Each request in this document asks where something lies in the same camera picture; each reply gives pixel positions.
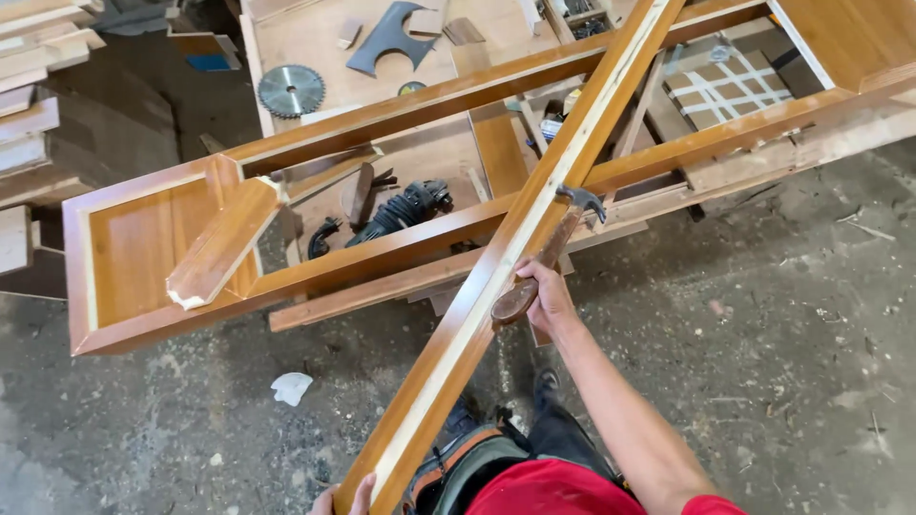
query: hammer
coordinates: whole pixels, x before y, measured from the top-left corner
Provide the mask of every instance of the hammer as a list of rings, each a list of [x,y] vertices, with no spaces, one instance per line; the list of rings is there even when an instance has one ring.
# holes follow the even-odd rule
[[[540,250],[535,259],[547,268],[553,268],[560,258],[560,253],[566,248],[566,242],[573,234],[573,229],[579,224],[579,219],[586,209],[592,209],[598,214],[598,219],[603,224],[606,219],[605,207],[598,197],[583,188],[571,190],[565,184],[557,188],[557,195],[569,197],[570,207],[563,215],[562,220],[554,229],[544,248]],[[490,316],[498,324],[513,323],[523,314],[538,297],[538,282],[533,277],[522,279],[516,285],[496,300],[490,310]]]

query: hand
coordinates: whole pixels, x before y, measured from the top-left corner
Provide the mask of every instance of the hand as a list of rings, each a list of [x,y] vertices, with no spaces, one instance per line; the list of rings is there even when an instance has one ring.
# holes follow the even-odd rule
[[[350,508],[350,515],[367,515],[369,513],[369,504],[372,498],[372,488],[376,485],[376,473],[373,472],[359,483],[356,487],[356,495],[353,499],[353,506]],[[334,493],[340,485],[334,485],[322,492],[315,503],[311,505],[309,515],[333,515],[334,514]]]
[[[566,281],[531,257],[520,259],[515,270],[522,279],[533,277],[538,282],[538,297],[528,309],[528,319],[556,342],[557,331],[578,320]]]

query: person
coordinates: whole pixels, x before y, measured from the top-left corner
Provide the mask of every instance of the person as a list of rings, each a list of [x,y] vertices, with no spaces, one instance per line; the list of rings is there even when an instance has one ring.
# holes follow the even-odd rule
[[[560,275],[530,258],[516,273],[538,281],[528,317],[560,351],[624,479],[561,406],[559,380],[548,369],[535,379],[528,437],[505,420],[478,424],[459,400],[443,428],[457,437],[441,451],[433,448],[405,494],[404,512],[744,514],[717,494],[683,439],[617,371],[576,315]],[[374,484],[374,474],[363,480],[351,515],[367,513]],[[331,515],[334,490],[316,499],[312,515]]]

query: concrete floor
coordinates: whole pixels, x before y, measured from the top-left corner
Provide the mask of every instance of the concrete floor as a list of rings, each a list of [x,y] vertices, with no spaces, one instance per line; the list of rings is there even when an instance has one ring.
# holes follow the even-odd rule
[[[245,74],[190,71],[158,37],[109,51],[151,49],[144,75],[176,106],[184,157],[202,155],[202,131],[230,146],[256,137]],[[572,297],[602,347],[748,512],[916,504],[914,162],[902,142],[572,256]],[[859,206],[861,225],[896,241],[835,221]],[[437,322],[425,302],[390,301],[272,334],[255,312],[70,358],[66,304],[0,297],[0,312],[0,514],[16,515],[304,513],[344,476]],[[315,382],[300,406],[274,401],[273,379],[303,363]],[[507,329],[469,390],[525,426],[545,364],[565,374],[555,349]],[[594,434],[572,388],[565,399]]]

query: red shirt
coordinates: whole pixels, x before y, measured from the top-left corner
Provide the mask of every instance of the red shirt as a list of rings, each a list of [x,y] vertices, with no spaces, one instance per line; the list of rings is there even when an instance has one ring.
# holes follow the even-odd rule
[[[510,467],[477,494],[468,515],[562,513],[564,515],[646,515],[625,491],[595,472],[559,459],[532,460]],[[727,499],[699,496],[682,515],[746,515]]]

